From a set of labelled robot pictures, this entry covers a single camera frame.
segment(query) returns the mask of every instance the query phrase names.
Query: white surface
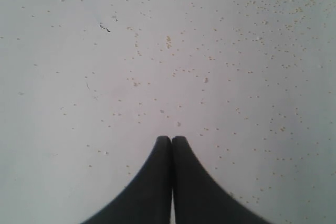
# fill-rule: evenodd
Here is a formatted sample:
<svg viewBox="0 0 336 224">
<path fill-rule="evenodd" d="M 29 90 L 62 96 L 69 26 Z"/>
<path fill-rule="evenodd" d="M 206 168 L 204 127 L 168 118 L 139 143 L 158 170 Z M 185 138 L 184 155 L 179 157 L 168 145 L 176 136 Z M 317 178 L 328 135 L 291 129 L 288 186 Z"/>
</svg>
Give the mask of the white surface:
<svg viewBox="0 0 336 224">
<path fill-rule="evenodd" d="M 0 3 L 0 223 L 80 223 L 158 135 L 273 223 L 335 220 L 335 0 Z"/>
</svg>

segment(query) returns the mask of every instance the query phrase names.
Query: white floor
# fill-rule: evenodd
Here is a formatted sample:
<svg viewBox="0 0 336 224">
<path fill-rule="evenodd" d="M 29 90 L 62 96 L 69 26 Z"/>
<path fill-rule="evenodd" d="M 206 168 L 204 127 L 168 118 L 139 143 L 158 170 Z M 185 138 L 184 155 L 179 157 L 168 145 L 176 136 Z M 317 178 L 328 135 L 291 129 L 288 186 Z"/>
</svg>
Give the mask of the white floor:
<svg viewBox="0 0 336 224">
<path fill-rule="evenodd" d="M 159 135 L 273 223 L 334 222 L 335 0 L 0 4 L 0 223 L 81 223 Z"/>
</svg>

